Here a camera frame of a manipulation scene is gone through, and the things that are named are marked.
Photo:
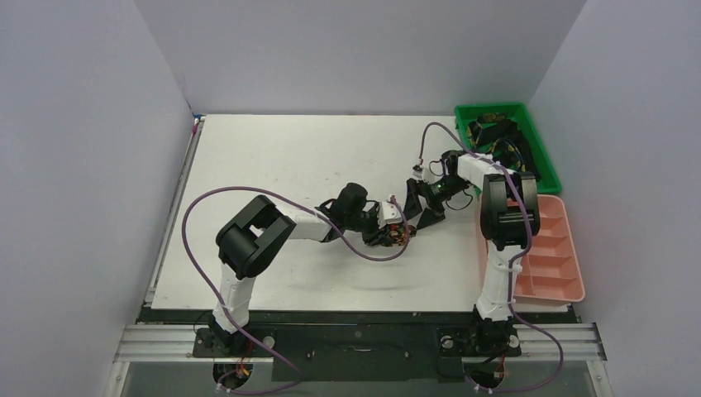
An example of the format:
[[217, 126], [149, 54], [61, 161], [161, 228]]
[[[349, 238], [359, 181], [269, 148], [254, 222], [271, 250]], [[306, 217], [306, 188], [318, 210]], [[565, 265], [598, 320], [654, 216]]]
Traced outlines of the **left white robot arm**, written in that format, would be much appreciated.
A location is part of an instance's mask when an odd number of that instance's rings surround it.
[[404, 246], [417, 229], [391, 200], [369, 200], [364, 187], [347, 184], [336, 198], [313, 210], [279, 206], [267, 196], [255, 196], [217, 234], [222, 297], [208, 322], [214, 344], [235, 356], [246, 347], [242, 329], [256, 277], [265, 271], [288, 240], [332, 242], [345, 232], [357, 232], [367, 246]]

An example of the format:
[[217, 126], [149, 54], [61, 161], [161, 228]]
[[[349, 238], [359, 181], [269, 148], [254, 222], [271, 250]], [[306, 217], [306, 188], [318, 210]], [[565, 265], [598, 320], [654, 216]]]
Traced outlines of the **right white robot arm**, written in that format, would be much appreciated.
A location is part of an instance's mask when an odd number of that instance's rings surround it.
[[536, 177], [506, 169], [490, 155], [447, 151], [445, 160], [444, 174], [436, 182], [423, 180], [421, 166], [415, 166], [407, 181], [404, 213], [419, 218], [417, 228], [429, 227], [444, 220], [444, 205], [453, 196], [470, 186], [480, 191], [479, 226], [487, 242], [487, 265], [466, 341], [472, 352], [494, 356], [509, 348], [521, 260], [540, 230]]

